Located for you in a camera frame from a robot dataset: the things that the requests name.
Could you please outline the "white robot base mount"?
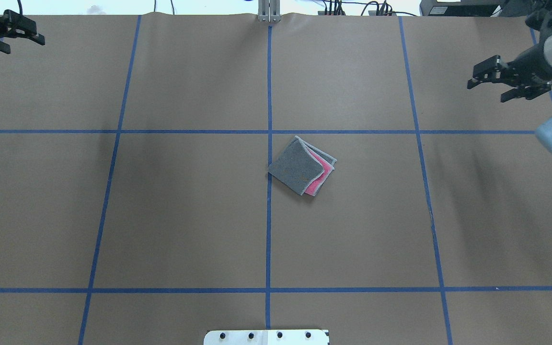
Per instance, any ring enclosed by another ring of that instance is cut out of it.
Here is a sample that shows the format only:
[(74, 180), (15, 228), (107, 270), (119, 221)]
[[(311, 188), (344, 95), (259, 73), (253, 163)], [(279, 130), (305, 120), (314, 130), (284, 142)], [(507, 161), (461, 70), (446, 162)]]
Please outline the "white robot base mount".
[(204, 345), (329, 345), (328, 330), (213, 330), (206, 333)]

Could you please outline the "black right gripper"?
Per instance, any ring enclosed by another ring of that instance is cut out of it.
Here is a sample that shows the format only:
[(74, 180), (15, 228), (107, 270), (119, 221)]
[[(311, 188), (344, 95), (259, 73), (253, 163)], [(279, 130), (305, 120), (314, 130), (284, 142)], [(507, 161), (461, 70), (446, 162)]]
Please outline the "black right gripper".
[(552, 90), (552, 67), (543, 48), (528, 48), (508, 63), (495, 55), (474, 65), (467, 90), (482, 83), (504, 83), (502, 73), (506, 70), (508, 85), (513, 88), (501, 94), (501, 103), (520, 98), (534, 100)]

